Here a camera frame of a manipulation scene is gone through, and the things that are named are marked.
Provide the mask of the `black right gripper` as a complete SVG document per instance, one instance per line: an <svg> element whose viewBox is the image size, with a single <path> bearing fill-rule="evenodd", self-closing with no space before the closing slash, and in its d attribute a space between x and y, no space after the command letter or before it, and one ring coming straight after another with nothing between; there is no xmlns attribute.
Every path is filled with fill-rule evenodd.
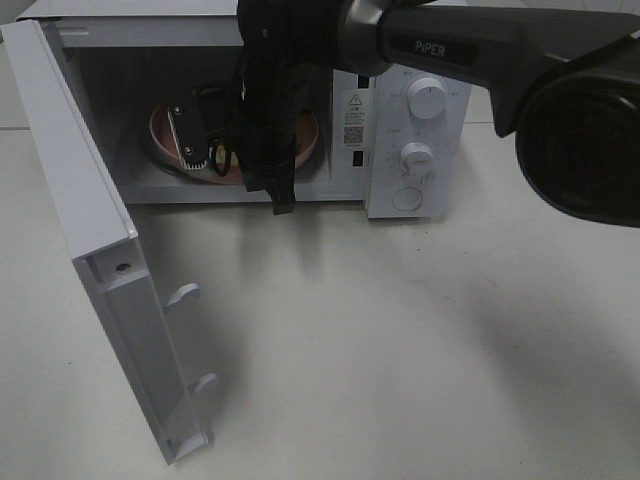
<svg viewBox="0 0 640 480"><path fill-rule="evenodd" d="M236 152L247 190L266 190L274 215L296 206L297 120L314 73L307 62L243 51Z"/></svg>

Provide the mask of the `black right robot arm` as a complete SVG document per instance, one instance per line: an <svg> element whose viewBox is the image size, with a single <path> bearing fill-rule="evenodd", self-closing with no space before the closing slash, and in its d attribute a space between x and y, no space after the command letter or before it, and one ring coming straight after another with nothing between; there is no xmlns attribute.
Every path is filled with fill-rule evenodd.
<svg viewBox="0 0 640 480"><path fill-rule="evenodd" d="M241 1L232 125L245 185L275 214L294 193L295 122L327 67L411 67L489 92L495 132L553 208L639 224L639 19L620 12L432 1Z"/></svg>

